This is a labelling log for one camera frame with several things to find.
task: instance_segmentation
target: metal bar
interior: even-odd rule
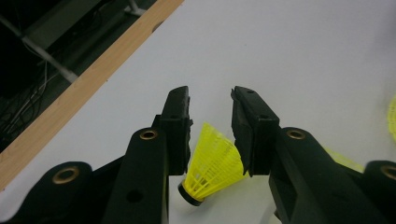
[[[61,75],[70,83],[73,83],[78,76],[74,74],[73,72],[69,71],[66,67],[58,63],[50,54],[48,54],[45,50],[40,48],[35,42],[33,42],[31,39],[29,39],[27,36],[22,36],[22,33],[20,30],[18,30],[14,25],[11,24],[6,18],[4,18],[2,15],[0,15],[0,22],[2,22],[12,33],[15,34],[16,37],[20,38],[23,43],[28,45],[32,50],[34,50],[37,54],[40,55],[40,57],[46,61],[48,61],[50,64],[52,64],[55,68],[59,70]]]
[[[47,49],[99,3],[100,0],[60,1],[24,33],[42,49]]]
[[[134,16],[142,16],[146,10],[140,8],[134,0],[128,0],[129,6],[124,9],[126,13],[129,13]]]

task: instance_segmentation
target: shuttlecock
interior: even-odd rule
[[[393,135],[396,141],[396,95],[393,97],[388,110],[388,126],[389,132]]]
[[[204,123],[180,195],[198,206],[204,199],[245,177],[235,145],[213,126]]]

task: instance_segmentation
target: wooden edge strip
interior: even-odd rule
[[[158,0],[0,154],[0,191],[182,2]]]

